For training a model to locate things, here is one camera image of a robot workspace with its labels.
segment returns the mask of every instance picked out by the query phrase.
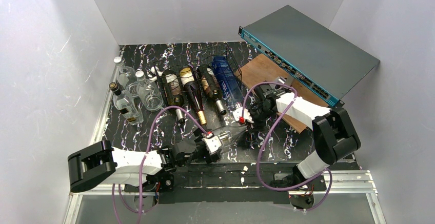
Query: wooden board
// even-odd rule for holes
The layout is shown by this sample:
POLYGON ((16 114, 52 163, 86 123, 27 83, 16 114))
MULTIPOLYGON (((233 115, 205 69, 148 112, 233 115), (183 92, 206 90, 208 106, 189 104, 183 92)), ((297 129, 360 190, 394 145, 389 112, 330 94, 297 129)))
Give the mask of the wooden board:
MULTIPOLYGON (((242 82, 248 88, 253 87, 255 84, 260 82, 272 82, 277 77, 288 78, 290 75, 275 64, 272 60, 263 54, 260 54, 252 61, 247 63, 241 68, 242 71, 242 82)), ((312 102, 316 105, 327 107, 328 105, 320 97, 311 92, 308 88, 302 85, 296 79, 291 84, 297 91, 298 96, 303 97, 305 100, 312 102)), ((298 133, 301 133, 307 126, 302 122, 294 119, 291 116, 285 115, 283 120, 292 126, 298 133)))

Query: gray floor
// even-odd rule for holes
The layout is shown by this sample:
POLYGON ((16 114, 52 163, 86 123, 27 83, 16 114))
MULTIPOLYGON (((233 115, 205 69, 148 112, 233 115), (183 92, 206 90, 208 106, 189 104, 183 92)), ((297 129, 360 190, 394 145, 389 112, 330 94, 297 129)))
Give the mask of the gray floor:
MULTIPOLYGON (((133 203, 133 196, 126 196, 133 203)), ((116 197, 123 223, 136 223, 116 197)), ((85 195, 77 223, 115 224, 110 195, 85 195)), ((365 194, 331 194, 315 211, 306 214, 267 202, 193 202, 158 205, 143 216, 141 223, 374 223, 365 194)))

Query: electronic device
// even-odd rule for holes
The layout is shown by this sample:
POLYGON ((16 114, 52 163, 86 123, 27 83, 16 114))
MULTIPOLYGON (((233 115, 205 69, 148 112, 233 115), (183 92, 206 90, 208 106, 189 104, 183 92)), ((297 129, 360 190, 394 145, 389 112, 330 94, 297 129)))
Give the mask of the electronic device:
POLYGON ((380 61, 287 5, 239 28, 239 35, 330 107, 380 61))

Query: black bottle cap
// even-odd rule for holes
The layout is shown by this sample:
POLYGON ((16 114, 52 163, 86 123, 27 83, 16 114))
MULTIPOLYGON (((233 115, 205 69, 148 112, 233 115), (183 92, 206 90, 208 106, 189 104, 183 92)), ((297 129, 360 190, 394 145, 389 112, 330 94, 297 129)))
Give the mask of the black bottle cap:
POLYGON ((118 84, 116 84, 115 82, 111 82, 109 84, 109 88, 116 96, 121 94, 121 90, 120 90, 118 84))

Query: empty glass bottle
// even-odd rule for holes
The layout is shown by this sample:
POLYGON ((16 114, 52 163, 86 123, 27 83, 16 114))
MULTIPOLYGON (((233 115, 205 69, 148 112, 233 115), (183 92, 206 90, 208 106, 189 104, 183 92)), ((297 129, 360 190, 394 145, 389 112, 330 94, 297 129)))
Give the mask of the empty glass bottle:
POLYGON ((144 116, 134 104, 131 94, 125 90, 121 91, 115 82, 110 83, 109 88, 114 94, 113 105, 121 112, 123 117, 132 125, 142 123, 144 116))
POLYGON ((159 88, 154 82, 145 78, 143 71, 136 72, 137 94, 149 111, 159 110, 163 106, 163 98, 159 88))
POLYGON ((125 62, 119 56, 115 57, 113 60, 118 69, 118 83, 130 92, 132 97, 137 97, 137 78, 135 76, 136 71, 132 67, 125 66, 125 62))

